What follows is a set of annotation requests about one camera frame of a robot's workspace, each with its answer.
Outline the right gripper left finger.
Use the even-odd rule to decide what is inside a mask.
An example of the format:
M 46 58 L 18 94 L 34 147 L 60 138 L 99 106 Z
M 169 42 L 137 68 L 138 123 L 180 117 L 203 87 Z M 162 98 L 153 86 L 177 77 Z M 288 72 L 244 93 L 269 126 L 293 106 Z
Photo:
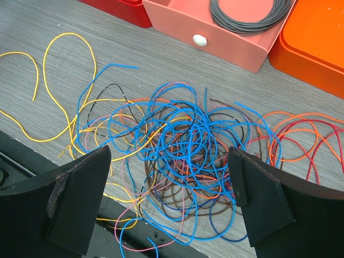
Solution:
M 82 257 L 110 169 L 109 147 L 1 188 L 1 257 Z

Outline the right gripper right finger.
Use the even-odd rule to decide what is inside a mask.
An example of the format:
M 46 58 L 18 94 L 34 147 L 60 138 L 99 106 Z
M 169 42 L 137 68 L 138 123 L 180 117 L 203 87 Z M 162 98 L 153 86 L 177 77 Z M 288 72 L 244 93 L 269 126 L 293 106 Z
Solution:
M 343 192 L 230 148 L 228 169 L 257 257 L 343 257 Z

